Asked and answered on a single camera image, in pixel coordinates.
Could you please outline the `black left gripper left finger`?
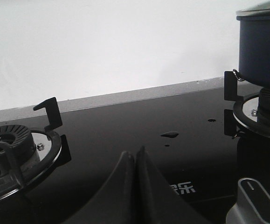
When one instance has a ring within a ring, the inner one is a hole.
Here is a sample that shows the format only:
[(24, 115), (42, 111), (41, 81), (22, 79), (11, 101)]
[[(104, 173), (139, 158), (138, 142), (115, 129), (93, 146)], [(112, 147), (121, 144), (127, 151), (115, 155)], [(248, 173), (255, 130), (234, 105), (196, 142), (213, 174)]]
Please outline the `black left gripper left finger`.
[(127, 151), (98, 192), (66, 224), (131, 224), (134, 157)]

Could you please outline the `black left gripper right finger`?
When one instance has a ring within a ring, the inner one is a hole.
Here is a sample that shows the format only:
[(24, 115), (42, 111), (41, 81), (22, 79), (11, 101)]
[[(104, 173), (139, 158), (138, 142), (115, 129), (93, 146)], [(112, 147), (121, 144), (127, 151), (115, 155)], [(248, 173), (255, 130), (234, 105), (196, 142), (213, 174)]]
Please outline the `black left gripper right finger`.
[(141, 224), (206, 224), (171, 188), (144, 146), (136, 154), (138, 217)]

